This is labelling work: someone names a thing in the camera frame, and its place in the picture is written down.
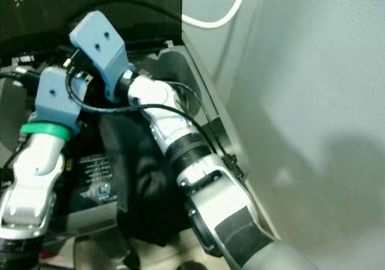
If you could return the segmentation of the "dark tinted washer lid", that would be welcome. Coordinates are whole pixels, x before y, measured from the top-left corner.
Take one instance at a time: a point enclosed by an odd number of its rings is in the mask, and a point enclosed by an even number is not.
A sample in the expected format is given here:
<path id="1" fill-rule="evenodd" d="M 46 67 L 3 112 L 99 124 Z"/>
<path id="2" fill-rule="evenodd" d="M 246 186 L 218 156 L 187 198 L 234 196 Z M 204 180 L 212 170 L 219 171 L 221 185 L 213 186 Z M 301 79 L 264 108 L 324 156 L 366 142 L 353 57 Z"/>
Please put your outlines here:
<path id="1" fill-rule="evenodd" d="M 182 0 L 0 0 L 0 56 L 70 44 L 69 32 L 91 11 L 101 11 L 133 49 L 180 41 Z"/>

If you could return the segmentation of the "black garment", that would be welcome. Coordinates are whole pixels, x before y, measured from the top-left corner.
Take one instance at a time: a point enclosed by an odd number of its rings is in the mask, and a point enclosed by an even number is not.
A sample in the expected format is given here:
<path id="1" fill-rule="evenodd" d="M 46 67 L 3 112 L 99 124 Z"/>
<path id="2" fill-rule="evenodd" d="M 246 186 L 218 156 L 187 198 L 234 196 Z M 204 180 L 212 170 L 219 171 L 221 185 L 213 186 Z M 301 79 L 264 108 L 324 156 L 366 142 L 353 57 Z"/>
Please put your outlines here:
<path id="1" fill-rule="evenodd" d="M 121 234 L 166 246 L 189 228 L 185 196 L 176 175 L 140 114 L 99 118 L 99 137 L 114 172 L 117 225 Z"/>

